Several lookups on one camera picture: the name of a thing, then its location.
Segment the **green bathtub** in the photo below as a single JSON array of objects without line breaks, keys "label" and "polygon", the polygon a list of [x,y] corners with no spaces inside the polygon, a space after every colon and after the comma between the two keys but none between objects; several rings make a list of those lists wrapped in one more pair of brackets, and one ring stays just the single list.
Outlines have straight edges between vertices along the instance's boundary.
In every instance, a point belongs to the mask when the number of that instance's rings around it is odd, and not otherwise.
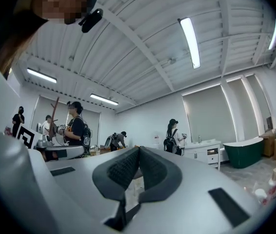
[{"label": "green bathtub", "polygon": [[255,164],[261,159],[261,153],[264,149],[263,138],[253,138],[223,145],[234,168],[245,168]]}]

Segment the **white shirt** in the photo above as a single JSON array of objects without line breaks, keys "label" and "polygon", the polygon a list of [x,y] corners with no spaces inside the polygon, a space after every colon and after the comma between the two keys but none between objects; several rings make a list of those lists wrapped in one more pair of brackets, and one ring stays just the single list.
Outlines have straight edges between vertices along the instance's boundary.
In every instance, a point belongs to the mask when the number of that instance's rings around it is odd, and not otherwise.
[{"label": "white shirt", "polygon": [[43,135],[49,135],[49,128],[50,128],[50,124],[48,123],[48,121],[45,121],[42,126],[42,134]]},{"label": "white shirt", "polygon": [[179,130],[177,129],[175,135],[174,135],[174,139],[176,141],[177,146],[180,147],[184,147],[184,139],[183,136],[179,134]]}]

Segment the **gray shirt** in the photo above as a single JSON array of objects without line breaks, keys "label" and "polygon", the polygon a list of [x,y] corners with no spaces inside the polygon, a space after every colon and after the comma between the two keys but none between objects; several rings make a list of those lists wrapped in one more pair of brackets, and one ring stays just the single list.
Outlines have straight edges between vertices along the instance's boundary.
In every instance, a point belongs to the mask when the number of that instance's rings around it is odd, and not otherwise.
[{"label": "gray shirt", "polygon": [[119,144],[118,144],[119,142],[121,142],[122,145],[123,145],[123,147],[126,148],[126,145],[125,145],[125,142],[124,142],[124,136],[123,136],[122,134],[118,134],[117,137],[116,137],[116,139],[114,139],[114,140],[112,141],[112,144],[113,144],[114,146],[117,146],[117,147],[120,148],[120,146],[119,146]]}]

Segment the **floor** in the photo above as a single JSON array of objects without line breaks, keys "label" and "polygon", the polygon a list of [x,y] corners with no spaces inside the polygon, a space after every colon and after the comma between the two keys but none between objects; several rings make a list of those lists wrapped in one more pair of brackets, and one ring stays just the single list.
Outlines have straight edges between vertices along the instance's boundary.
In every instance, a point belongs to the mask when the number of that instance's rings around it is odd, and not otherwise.
[{"label": "floor", "polygon": [[[222,164],[220,171],[251,193],[253,189],[268,189],[268,181],[276,167],[276,160],[263,157],[259,162],[244,169],[233,168],[230,163]],[[144,191],[143,177],[131,182],[126,190],[126,211],[138,204],[138,197]]]}]

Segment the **shoulder strap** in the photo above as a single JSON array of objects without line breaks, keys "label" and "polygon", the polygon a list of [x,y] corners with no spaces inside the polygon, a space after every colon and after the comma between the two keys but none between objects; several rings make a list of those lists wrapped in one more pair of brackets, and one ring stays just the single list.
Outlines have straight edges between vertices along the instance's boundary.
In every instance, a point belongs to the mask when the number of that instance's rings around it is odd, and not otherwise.
[{"label": "shoulder strap", "polygon": [[176,134],[176,132],[177,132],[177,129],[175,129],[174,131],[173,131],[173,134],[172,134],[172,138],[175,136],[175,134]]}]

